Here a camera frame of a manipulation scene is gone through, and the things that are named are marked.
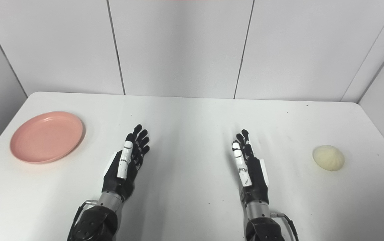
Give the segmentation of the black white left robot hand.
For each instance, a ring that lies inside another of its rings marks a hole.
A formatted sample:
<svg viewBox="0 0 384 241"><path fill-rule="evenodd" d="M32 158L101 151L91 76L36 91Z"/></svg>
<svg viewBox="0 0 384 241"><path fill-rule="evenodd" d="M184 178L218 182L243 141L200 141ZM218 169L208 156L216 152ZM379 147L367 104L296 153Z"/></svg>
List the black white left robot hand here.
<svg viewBox="0 0 384 241"><path fill-rule="evenodd" d="M144 156L150 150L149 140L148 130L141 124L127 135L123 147L114 153L103 177L102 192L114 193L122 202L131 197L137 173L143 166Z"/></svg>

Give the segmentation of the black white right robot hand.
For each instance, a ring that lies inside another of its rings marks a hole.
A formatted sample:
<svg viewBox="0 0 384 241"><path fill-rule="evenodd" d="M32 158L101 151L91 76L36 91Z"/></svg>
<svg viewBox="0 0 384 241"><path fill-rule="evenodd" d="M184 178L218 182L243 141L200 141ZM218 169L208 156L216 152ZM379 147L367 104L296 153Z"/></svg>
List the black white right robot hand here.
<svg viewBox="0 0 384 241"><path fill-rule="evenodd" d="M231 147L242 185L242 203L244 206L254 201L269 204L268 186L261 162L253 152L250 133L246 129L241 130Z"/></svg>

